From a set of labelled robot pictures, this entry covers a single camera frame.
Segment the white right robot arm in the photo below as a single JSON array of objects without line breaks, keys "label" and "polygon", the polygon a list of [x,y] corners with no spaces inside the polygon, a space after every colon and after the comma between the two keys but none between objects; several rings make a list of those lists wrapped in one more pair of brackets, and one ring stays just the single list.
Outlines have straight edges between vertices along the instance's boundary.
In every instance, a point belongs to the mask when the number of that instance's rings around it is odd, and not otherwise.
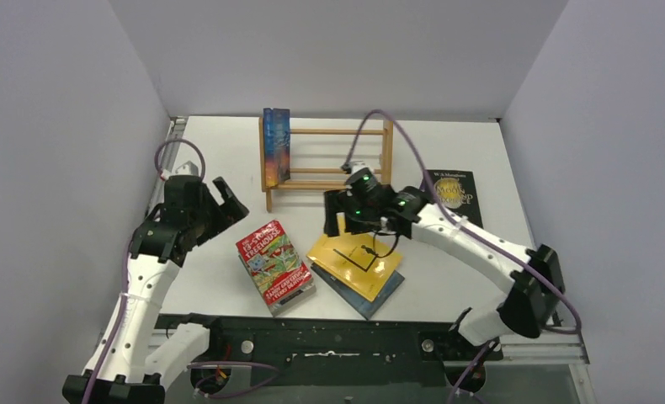
[{"label": "white right robot arm", "polygon": [[383,232],[427,244],[460,260],[490,280],[502,297],[472,308],[449,336],[451,353],[470,359],[482,344],[503,335],[538,338],[556,310],[565,288],[557,252],[506,242],[466,217],[437,204],[427,191],[400,191],[381,183],[365,164],[348,169],[342,189],[323,195],[324,233],[338,237]]}]

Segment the yellow Little Prince book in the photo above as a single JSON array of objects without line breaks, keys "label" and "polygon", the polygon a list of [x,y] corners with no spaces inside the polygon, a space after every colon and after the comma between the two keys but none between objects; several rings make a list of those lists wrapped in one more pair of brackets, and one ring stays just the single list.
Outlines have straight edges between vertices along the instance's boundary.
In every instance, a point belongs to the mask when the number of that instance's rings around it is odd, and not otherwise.
[{"label": "yellow Little Prince book", "polygon": [[396,272],[402,255],[369,233],[345,232],[342,216],[338,217],[338,226],[339,236],[320,236],[307,257],[367,301],[373,301]]}]

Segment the blue Jane Eyre book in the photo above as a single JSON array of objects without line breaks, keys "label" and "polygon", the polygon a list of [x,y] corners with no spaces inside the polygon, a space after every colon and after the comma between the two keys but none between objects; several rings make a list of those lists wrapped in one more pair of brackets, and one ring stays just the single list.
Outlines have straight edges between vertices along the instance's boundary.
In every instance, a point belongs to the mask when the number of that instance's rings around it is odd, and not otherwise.
[{"label": "blue Jane Eyre book", "polygon": [[263,110],[264,186],[277,187],[290,179],[290,111]]}]

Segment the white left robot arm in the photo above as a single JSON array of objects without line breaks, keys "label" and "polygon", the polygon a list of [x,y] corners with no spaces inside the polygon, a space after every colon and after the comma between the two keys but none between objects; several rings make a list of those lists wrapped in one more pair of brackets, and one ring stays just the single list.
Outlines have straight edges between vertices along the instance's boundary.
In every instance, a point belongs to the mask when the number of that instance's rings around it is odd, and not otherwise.
[{"label": "white left robot arm", "polygon": [[190,174],[164,182],[163,200],[133,231],[121,271],[118,300],[104,335],[79,375],[68,375],[69,403],[163,403],[189,362],[218,359],[225,339],[212,323],[184,323],[154,353],[148,350],[162,303],[188,253],[244,219],[249,211],[222,177]]}]

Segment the red 13-Storey Treehouse book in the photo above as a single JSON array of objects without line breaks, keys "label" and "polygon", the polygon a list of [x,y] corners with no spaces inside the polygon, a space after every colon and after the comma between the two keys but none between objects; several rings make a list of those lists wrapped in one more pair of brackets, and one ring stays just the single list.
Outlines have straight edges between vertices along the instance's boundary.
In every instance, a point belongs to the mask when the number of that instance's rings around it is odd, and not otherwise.
[{"label": "red 13-Storey Treehouse book", "polygon": [[285,229],[272,220],[236,242],[238,257],[272,316],[312,296],[311,270]]}]

